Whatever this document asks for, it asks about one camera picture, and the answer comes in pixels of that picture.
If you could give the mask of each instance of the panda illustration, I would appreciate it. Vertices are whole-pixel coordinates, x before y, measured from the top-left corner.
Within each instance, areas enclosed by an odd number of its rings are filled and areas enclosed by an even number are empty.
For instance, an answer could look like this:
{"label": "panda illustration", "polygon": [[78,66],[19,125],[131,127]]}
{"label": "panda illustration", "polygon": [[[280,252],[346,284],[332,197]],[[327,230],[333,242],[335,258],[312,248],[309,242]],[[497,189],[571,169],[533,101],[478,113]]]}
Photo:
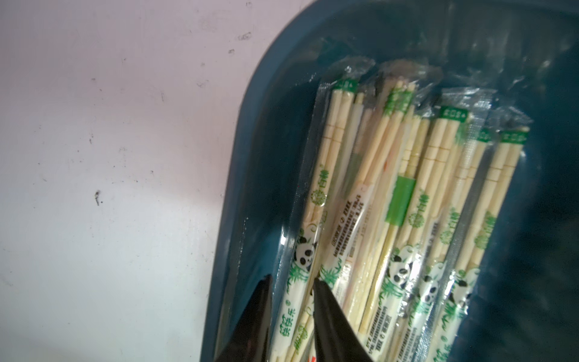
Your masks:
{"label": "panda illustration", "polygon": [[441,278],[443,271],[444,263],[436,263],[432,270],[430,270],[423,278],[423,282],[420,286],[419,298],[424,303],[429,304],[434,302],[434,298],[436,298],[438,292],[438,280]]}
{"label": "panda illustration", "polygon": [[468,305],[471,295],[471,288],[468,287],[468,283],[465,280],[459,280],[455,283],[455,287],[452,288],[448,298],[460,308],[464,308]]}
{"label": "panda illustration", "polygon": [[412,268],[412,247],[402,248],[400,253],[392,258],[386,269],[386,275],[396,286],[404,289]]}
{"label": "panda illustration", "polygon": [[472,289],[474,288],[474,284],[477,282],[479,273],[480,270],[474,268],[466,274],[465,278],[456,281],[452,291],[450,292],[450,296],[448,297],[450,301],[460,308],[466,307],[470,302]]}
{"label": "panda illustration", "polygon": [[424,283],[420,289],[420,300],[424,303],[431,303],[436,297],[436,292],[438,290],[438,282],[433,280],[430,275],[424,277]]}
{"label": "panda illustration", "polygon": [[305,237],[300,237],[298,245],[295,247],[294,261],[300,266],[300,268],[309,272],[312,267],[315,250],[316,244],[309,244]]}

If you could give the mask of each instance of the white wall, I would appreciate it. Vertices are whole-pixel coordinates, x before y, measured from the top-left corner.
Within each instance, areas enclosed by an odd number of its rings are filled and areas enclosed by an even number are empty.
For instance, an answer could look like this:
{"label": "white wall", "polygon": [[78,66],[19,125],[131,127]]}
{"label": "white wall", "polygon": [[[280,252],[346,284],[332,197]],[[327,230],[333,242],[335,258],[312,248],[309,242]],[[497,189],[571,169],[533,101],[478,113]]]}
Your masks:
{"label": "white wall", "polygon": [[198,360],[238,108],[309,2],[0,3],[0,361]]}

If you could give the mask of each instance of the green label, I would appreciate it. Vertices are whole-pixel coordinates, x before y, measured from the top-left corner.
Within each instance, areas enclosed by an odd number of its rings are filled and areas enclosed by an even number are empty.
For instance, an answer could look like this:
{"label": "green label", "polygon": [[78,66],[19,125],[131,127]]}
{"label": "green label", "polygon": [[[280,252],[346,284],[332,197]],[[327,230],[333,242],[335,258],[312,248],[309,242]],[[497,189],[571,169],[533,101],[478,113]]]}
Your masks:
{"label": "green label", "polygon": [[504,131],[501,134],[501,142],[524,145],[527,141],[528,132],[525,131]]}
{"label": "green label", "polygon": [[478,133],[477,141],[487,143],[490,141],[490,130],[488,128],[483,128]]}
{"label": "green label", "polygon": [[410,101],[412,101],[412,96],[414,96],[414,92],[410,90],[405,90],[400,95],[400,100],[396,105],[396,110],[401,112],[406,112],[408,107],[410,106]]}
{"label": "green label", "polygon": [[358,90],[358,82],[354,79],[341,79],[336,83],[334,89],[340,89],[344,92],[356,93],[356,90]]}
{"label": "green label", "polygon": [[465,122],[468,118],[468,111],[462,108],[443,106],[440,108],[440,118]]}
{"label": "green label", "polygon": [[394,113],[394,108],[396,107],[396,103],[400,98],[400,94],[402,93],[401,88],[394,88],[390,95],[388,96],[388,100],[386,101],[386,105],[384,106],[384,116],[391,116]]}
{"label": "green label", "polygon": [[396,226],[401,226],[404,223],[415,184],[416,180],[413,178],[398,176],[392,194],[392,201],[390,201],[388,214],[386,215],[386,222]]}

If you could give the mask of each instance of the blue container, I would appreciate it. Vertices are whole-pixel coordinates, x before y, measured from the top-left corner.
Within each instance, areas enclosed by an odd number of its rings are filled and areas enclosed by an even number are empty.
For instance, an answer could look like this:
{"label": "blue container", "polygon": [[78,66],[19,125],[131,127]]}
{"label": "blue container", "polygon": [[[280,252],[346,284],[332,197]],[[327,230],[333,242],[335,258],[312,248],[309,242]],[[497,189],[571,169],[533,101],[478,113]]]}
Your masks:
{"label": "blue container", "polygon": [[201,360],[225,346],[261,278],[285,283],[280,265],[291,257],[308,188],[299,169],[318,80],[348,55],[427,57],[446,74],[474,75],[515,98],[535,120],[449,361],[579,360],[574,4],[319,0],[288,25],[241,106]]}

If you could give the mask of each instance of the panda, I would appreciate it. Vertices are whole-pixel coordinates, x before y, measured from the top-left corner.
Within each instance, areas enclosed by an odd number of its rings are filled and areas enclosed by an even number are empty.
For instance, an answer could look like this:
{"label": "panda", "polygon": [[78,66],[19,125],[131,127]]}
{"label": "panda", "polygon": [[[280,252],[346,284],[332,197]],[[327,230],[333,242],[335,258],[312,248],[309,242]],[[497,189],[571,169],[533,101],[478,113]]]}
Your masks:
{"label": "panda", "polygon": [[392,258],[388,265],[388,269],[386,269],[387,277],[392,281],[392,283],[401,289],[404,289],[408,277],[410,276],[410,270],[412,268],[412,263],[410,262],[411,255],[412,248],[404,247],[398,255]]}
{"label": "panda", "polygon": [[298,245],[295,247],[294,261],[303,270],[308,272],[312,268],[312,260],[314,258],[314,251],[316,250],[316,243],[309,244],[305,237],[300,237]]}
{"label": "panda", "polygon": [[465,280],[459,280],[455,283],[448,298],[459,308],[464,308],[468,305],[468,302],[470,302],[471,296],[472,288],[468,286],[468,283]]}
{"label": "panda", "polygon": [[431,303],[436,297],[436,292],[438,290],[438,282],[433,280],[430,275],[424,277],[424,284],[420,289],[420,300],[424,303]]}

